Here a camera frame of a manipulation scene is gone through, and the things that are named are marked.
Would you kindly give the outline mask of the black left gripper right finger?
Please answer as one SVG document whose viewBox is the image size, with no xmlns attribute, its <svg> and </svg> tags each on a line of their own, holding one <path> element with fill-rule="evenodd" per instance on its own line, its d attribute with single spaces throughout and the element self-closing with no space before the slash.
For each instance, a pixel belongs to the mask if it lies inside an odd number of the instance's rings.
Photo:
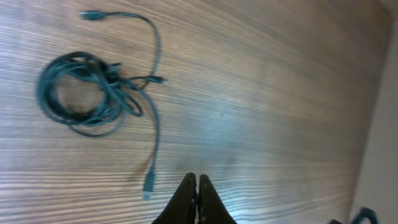
<svg viewBox="0 0 398 224">
<path fill-rule="evenodd" d="M 200 176 L 198 216 L 200 224 L 236 224 L 205 174 Z"/>
</svg>

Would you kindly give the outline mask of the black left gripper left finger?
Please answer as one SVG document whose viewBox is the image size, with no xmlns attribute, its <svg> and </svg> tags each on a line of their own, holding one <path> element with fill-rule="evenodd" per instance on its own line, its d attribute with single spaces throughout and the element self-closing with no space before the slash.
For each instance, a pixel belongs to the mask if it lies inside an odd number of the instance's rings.
<svg viewBox="0 0 398 224">
<path fill-rule="evenodd" d="M 152 224 L 194 224 L 197 209 L 196 175 L 185 175 L 169 203 Z"/>
</svg>

